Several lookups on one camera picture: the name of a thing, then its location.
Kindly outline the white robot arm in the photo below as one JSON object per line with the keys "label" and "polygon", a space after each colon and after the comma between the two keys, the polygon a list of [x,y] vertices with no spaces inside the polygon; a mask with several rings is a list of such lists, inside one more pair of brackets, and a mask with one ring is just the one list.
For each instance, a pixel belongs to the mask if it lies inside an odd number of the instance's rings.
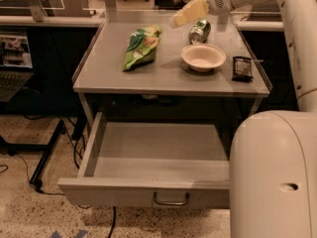
{"label": "white robot arm", "polygon": [[[174,27],[269,0],[193,0]],[[317,238],[317,0],[275,0],[298,108],[246,119],[230,154],[231,238]]]}

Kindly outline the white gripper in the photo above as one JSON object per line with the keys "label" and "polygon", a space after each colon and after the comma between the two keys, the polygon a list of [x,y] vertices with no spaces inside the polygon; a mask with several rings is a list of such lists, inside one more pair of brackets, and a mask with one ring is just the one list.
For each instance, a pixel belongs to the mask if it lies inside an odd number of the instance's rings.
{"label": "white gripper", "polygon": [[232,10],[230,0],[192,0],[170,17],[168,23],[172,28],[178,28],[204,18],[208,13],[228,15]]}

